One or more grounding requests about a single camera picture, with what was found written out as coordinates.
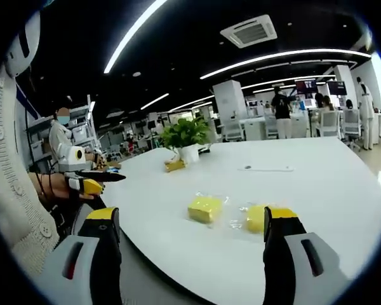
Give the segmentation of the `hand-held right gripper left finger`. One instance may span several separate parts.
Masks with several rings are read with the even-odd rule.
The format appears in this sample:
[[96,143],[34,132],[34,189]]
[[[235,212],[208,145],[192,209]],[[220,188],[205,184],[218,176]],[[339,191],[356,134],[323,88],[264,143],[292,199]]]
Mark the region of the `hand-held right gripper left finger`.
[[119,210],[81,207],[35,279],[51,304],[122,304]]

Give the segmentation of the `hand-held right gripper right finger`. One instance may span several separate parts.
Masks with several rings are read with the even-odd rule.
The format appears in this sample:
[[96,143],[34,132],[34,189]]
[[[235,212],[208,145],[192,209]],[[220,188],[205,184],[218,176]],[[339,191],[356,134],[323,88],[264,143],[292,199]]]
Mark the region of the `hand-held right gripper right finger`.
[[334,249],[287,208],[264,208],[264,304],[333,304],[349,286]]

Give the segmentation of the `person's left hand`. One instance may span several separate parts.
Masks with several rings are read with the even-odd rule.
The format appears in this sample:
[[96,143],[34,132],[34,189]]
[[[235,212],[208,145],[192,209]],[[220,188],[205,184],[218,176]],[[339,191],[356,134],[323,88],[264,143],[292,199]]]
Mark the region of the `person's left hand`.
[[40,197],[46,201],[55,198],[69,198],[69,188],[67,187],[65,176],[62,173],[28,173],[28,176]]

